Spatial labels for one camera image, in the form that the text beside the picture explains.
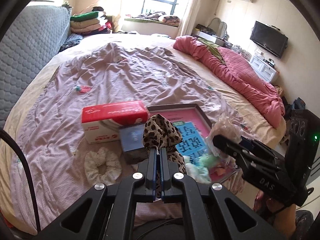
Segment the white curtain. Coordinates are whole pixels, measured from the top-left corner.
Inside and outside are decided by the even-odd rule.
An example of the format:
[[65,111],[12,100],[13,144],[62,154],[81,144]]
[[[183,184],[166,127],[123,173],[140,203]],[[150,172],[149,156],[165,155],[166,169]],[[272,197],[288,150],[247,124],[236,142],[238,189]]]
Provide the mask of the white curtain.
[[201,0],[189,0],[179,25],[178,36],[190,35],[196,22]]
[[103,6],[107,15],[112,15],[115,32],[118,32],[123,24],[124,0],[105,0]]

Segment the television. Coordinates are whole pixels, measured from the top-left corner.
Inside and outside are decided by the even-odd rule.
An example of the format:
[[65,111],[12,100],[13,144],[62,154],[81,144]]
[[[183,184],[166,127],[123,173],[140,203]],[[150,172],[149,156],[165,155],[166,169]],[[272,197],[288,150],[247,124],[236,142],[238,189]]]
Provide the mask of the television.
[[288,37],[276,29],[257,21],[253,27],[250,40],[279,58],[282,57],[288,44]]

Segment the window sill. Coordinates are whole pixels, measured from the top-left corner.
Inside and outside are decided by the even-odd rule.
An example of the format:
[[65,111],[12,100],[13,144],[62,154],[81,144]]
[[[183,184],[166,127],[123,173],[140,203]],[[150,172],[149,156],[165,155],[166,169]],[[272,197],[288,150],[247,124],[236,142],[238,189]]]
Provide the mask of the window sill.
[[162,23],[159,21],[154,21],[154,20],[146,20],[146,19],[136,19],[136,18],[125,18],[125,21],[129,21],[129,22],[138,22],[138,23],[157,23],[157,24],[162,24],[162,25],[167,25],[167,26],[171,26],[171,27],[178,27],[176,25],[171,25],[171,24],[167,24],[167,23]]
[[27,4],[27,6],[30,5],[55,5],[52,1],[39,1],[39,0],[32,0],[30,3]]

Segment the cardboard box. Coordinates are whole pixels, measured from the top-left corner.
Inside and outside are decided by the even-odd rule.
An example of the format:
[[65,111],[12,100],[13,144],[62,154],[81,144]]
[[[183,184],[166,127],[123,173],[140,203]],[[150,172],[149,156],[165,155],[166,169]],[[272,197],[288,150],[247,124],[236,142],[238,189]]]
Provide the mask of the cardboard box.
[[89,144],[119,140],[119,128],[145,123],[149,111],[142,101],[130,101],[82,109],[81,123]]

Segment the quilted mattress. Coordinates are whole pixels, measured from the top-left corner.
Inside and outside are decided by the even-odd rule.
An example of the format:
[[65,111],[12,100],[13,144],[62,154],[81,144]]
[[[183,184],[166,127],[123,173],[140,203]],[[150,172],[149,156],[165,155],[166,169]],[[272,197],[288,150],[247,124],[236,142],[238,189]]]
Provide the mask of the quilted mattress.
[[0,42],[0,127],[40,70],[65,42],[70,14],[64,7],[27,6]]

